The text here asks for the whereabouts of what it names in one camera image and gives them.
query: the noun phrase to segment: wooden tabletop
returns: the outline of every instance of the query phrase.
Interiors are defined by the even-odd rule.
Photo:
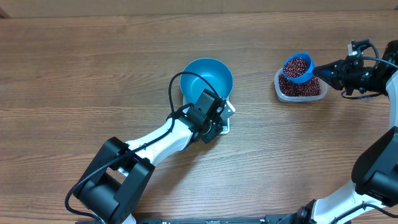
[[[70,187],[107,139],[163,125],[171,77],[201,57],[233,73],[231,132],[159,164],[135,216],[261,217],[330,195],[387,131],[388,99],[344,100],[329,88],[313,103],[280,103],[274,75],[296,52],[317,65],[345,58],[353,39],[382,54],[397,20],[395,11],[0,20],[0,222],[84,220],[65,210]],[[180,106],[178,82],[173,96]],[[396,220],[369,212],[354,222]]]

